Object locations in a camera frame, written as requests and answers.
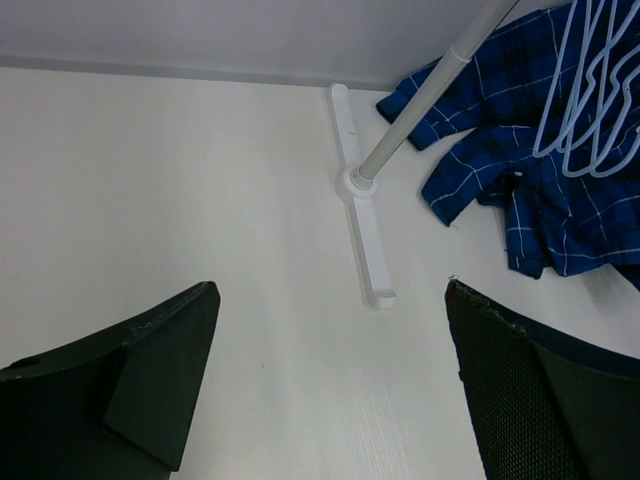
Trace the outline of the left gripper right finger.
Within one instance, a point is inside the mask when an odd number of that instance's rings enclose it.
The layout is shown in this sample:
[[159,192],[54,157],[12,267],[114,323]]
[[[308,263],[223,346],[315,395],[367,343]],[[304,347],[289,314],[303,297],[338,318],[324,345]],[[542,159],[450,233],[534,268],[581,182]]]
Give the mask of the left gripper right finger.
[[638,478],[638,359],[523,316],[457,279],[445,306],[487,478]]

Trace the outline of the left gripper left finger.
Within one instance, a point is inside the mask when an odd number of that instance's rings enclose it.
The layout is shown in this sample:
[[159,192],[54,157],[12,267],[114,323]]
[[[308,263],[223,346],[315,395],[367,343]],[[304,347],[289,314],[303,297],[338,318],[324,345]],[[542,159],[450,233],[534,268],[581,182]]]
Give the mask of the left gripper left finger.
[[4,479],[168,479],[213,343],[211,281],[1,370]]

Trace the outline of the blue plaid shirt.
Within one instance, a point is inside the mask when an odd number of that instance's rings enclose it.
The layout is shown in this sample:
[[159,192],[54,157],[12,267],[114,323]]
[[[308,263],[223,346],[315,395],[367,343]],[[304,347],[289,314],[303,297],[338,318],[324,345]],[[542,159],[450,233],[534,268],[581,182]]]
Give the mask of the blue plaid shirt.
[[[504,212],[509,267],[539,278],[546,268],[579,275],[604,265],[639,280],[639,153],[617,174],[568,178],[562,154],[533,145],[570,4],[533,11],[496,30],[409,135],[417,150],[460,140],[422,188],[426,205],[451,224],[472,202]],[[577,63],[570,40],[562,93]],[[553,107],[544,143],[560,126]]]

